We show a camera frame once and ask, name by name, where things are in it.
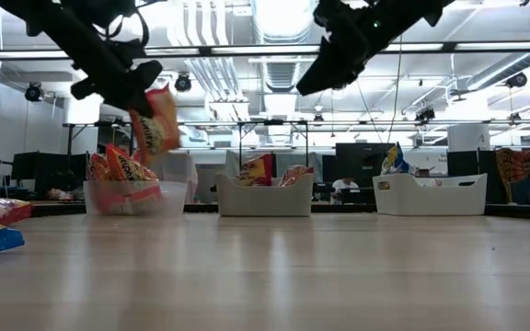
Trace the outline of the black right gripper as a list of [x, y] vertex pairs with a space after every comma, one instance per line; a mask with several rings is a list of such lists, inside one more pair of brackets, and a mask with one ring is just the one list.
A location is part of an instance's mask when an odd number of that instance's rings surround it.
[[370, 42], [360, 27], [369, 7], [352, 8], [347, 4], [318, 4], [314, 21], [327, 32], [319, 46], [319, 55], [296, 85], [302, 96], [327, 89], [341, 90], [355, 80], [369, 55]]

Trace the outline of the white plastic bin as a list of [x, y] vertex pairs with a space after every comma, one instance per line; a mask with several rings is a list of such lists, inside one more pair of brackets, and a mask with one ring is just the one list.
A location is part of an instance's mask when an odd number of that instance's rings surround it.
[[394, 216], [476, 216], [485, 211], [488, 175], [373, 177], [377, 212]]

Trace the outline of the black monitor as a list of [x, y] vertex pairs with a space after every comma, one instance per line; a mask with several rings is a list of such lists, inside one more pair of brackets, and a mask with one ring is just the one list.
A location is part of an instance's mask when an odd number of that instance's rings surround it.
[[447, 173], [449, 177], [486, 174], [486, 203], [503, 204], [506, 201], [494, 151], [448, 152]]
[[372, 186], [373, 177], [381, 172], [382, 163], [393, 143], [338, 143], [336, 145], [335, 175], [350, 177], [360, 188]]
[[11, 178], [40, 196], [53, 188], [72, 191], [86, 180], [86, 154], [15, 154]]

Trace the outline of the silver ceiling duct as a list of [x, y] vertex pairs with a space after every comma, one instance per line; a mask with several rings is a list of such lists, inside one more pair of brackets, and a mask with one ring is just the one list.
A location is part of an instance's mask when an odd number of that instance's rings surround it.
[[[315, 0], [250, 0], [256, 39], [261, 44], [306, 43]], [[264, 63], [264, 82], [271, 92], [290, 92], [299, 63]]]

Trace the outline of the grey-white plastic bin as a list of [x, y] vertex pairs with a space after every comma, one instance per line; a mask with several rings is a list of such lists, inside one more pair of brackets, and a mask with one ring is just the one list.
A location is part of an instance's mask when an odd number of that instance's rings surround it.
[[218, 211], [224, 217], [307, 217], [311, 214], [312, 173], [290, 186], [240, 186], [234, 177], [216, 175]]

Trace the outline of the orange patterned cloth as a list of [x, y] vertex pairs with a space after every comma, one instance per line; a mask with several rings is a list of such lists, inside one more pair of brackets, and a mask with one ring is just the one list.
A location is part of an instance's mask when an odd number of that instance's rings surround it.
[[530, 161], [530, 151], [500, 149], [496, 151], [497, 167], [504, 185], [526, 177], [524, 164]]

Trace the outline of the orange ramen noodle packet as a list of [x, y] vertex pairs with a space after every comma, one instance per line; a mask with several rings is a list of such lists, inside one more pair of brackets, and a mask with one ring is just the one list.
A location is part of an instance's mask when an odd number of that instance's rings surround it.
[[108, 184], [108, 211], [111, 214], [155, 213], [163, 194], [155, 173], [132, 159], [119, 147], [106, 145], [111, 180]]
[[104, 210], [103, 181], [109, 178], [109, 169], [106, 158], [100, 154], [90, 155], [87, 163], [87, 182], [91, 200], [98, 212]]
[[130, 110], [132, 128], [140, 151], [140, 162], [146, 166], [159, 155], [180, 147], [179, 124], [176, 103], [165, 85], [145, 93], [151, 117]]

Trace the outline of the black metal frame table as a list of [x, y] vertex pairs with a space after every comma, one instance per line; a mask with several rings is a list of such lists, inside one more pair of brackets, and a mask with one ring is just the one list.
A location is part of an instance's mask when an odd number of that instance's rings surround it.
[[[248, 120], [248, 121], [179, 121], [179, 126], [183, 127], [236, 127], [238, 129], [238, 154], [239, 154], [239, 166], [242, 163], [242, 153], [243, 153], [243, 139], [248, 135], [250, 131], [253, 131], [258, 126], [290, 126], [294, 131], [297, 131], [305, 139], [305, 164], [308, 166], [310, 157], [309, 157], [309, 123], [307, 120]], [[105, 121], [99, 120], [92, 123], [64, 123], [63, 127], [68, 129], [68, 140], [67, 140], [67, 162], [71, 161], [73, 154], [73, 140], [76, 138], [84, 129], [88, 127], [111, 127], [116, 128], [120, 126], [129, 126], [132, 127], [132, 124], [129, 121], [124, 120], [114, 120], [114, 121]]]

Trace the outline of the black table frame rail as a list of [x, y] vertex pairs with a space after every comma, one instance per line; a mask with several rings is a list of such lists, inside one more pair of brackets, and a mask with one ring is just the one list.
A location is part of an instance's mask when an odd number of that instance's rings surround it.
[[[206, 204], [186, 204], [184, 212], [190, 213], [217, 213], [217, 205]], [[59, 216], [71, 214], [83, 214], [86, 212], [84, 202], [68, 203], [46, 203], [37, 201], [32, 209], [32, 217]], [[376, 212], [375, 205], [355, 204], [331, 206], [324, 204], [314, 204], [311, 207], [313, 213], [357, 213], [357, 212]], [[487, 204], [485, 206], [486, 216], [508, 217], [519, 219], [530, 219], [530, 205], [511, 205], [511, 204]]]

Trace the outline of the clear plastic bin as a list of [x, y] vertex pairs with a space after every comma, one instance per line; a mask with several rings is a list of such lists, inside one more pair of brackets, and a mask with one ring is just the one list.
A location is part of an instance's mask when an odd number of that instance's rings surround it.
[[166, 216], [183, 213], [188, 186], [170, 181], [85, 181], [86, 212], [112, 216]]

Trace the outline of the white box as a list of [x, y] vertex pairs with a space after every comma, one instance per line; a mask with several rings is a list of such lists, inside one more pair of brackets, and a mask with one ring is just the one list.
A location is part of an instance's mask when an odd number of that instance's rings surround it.
[[91, 95], [81, 100], [67, 97], [63, 103], [64, 122], [89, 124], [98, 121], [102, 102], [103, 99], [98, 95]]

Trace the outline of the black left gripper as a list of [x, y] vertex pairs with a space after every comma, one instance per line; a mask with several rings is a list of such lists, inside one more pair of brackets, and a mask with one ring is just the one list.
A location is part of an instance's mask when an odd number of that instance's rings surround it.
[[162, 72], [160, 62], [153, 60], [140, 63], [134, 69], [99, 66], [88, 71], [87, 77], [71, 86], [71, 93], [77, 99], [98, 94], [109, 105], [127, 111], [134, 111], [142, 117], [152, 118], [152, 111], [145, 96], [145, 90]]

